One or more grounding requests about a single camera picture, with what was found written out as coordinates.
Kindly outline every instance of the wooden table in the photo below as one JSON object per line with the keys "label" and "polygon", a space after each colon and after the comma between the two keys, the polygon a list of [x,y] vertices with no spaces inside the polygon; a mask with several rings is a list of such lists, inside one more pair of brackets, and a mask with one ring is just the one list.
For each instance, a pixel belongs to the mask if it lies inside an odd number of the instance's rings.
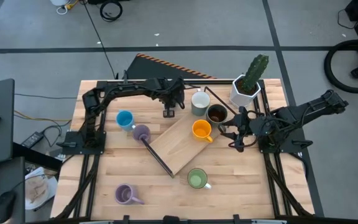
{"label": "wooden table", "polygon": [[[96,80],[81,82],[72,130],[78,130],[84,121],[82,94],[95,87],[96,83]],[[208,86],[229,102],[230,85]],[[272,110],[287,105],[279,79],[265,79],[265,86]],[[168,119],[162,117],[161,102],[146,96],[118,98],[111,102],[105,127],[106,150],[99,162],[92,220],[122,220],[124,215],[130,215],[131,220],[160,220],[164,215],[188,219],[232,219],[234,214],[239,214],[240,218],[274,217],[264,159],[257,145],[239,153],[228,148],[230,139],[220,136],[173,179],[144,146],[132,139],[131,133],[122,131],[116,124],[119,109],[131,110],[136,124],[146,124],[151,129],[153,140],[190,112],[190,99],[194,92],[186,90],[186,108],[177,109],[176,116]],[[211,95],[211,104],[215,103],[219,101]],[[244,138],[245,144],[253,140],[253,136]],[[288,188],[302,206],[313,213],[302,163],[288,154],[281,154],[281,160]],[[82,162],[83,156],[75,156],[62,167],[51,217],[58,215],[76,192]],[[195,167],[206,171],[208,182],[213,186],[211,190],[196,190],[188,185],[187,174]],[[114,199],[114,191],[122,183],[136,185],[145,205],[119,205]],[[284,213],[278,187],[276,191],[281,213]],[[85,192],[81,215],[85,214],[87,196]]]}

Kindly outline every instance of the green mug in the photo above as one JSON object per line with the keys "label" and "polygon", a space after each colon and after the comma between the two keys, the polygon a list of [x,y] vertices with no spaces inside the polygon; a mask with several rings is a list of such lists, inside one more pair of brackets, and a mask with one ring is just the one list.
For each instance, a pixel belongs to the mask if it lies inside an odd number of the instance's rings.
{"label": "green mug", "polygon": [[206,189],[211,189],[211,184],[207,183],[208,176],[206,172],[202,169],[195,168],[192,169],[187,175],[187,181],[189,185],[195,189],[202,189],[203,187]]}

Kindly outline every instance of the potted plant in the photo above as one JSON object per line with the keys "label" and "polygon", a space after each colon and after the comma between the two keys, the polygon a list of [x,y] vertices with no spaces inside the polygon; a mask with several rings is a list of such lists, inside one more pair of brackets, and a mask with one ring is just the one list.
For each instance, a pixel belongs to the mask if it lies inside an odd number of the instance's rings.
{"label": "potted plant", "polygon": [[247,106],[260,92],[259,78],[264,73],[269,56],[258,55],[250,64],[247,73],[237,77],[231,87],[230,102],[236,107]]}

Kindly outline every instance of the blue mug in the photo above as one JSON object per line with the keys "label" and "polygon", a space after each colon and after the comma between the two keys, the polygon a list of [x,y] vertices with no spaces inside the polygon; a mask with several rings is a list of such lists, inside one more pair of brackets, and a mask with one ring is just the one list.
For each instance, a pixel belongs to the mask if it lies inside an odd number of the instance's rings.
{"label": "blue mug", "polygon": [[132,131],[135,128],[134,115],[130,111],[119,110],[116,121],[118,126],[125,131]]}

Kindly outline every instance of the gray floor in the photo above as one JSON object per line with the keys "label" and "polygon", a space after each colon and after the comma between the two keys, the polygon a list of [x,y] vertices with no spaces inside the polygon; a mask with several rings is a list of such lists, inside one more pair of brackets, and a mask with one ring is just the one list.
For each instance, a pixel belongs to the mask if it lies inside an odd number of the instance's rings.
{"label": "gray floor", "polygon": [[[336,14],[350,0],[268,0],[281,46],[330,46],[357,38],[336,24]],[[132,0],[124,13],[104,22],[96,6],[89,13],[105,47],[273,46],[262,0]],[[48,0],[5,0],[0,8],[0,49],[100,48],[84,6],[59,16]],[[343,23],[350,25],[343,15]],[[108,52],[115,72],[127,69],[138,52]],[[259,53],[270,56],[264,78],[281,78],[274,50],[144,52],[219,78],[235,78]],[[284,51],[290,84],[298,104],[333,88],[323,72],[326,52]],[[354,52],[340,52],[333,70],[340,80],[358,86],[349,72],[358,65]],[[106,56],[95,53],[0,54],[0,80],[14,78],[16,92],[75,96],[80,80],[112,79]],[[338,93],[349,102],[345,113],[305,126],[319,194],[327,217],[358,218],[358,95]],[[29,116],[70,119],[74,100],[15,97],[15,109]],[[23,141],[48,122],[15,118],[14,140]],[[51,131],[50,137],[56,136]],[[51,150],[44,142],[36,150]],[[52,203],[27,212],[27,221],[48,218]]]}

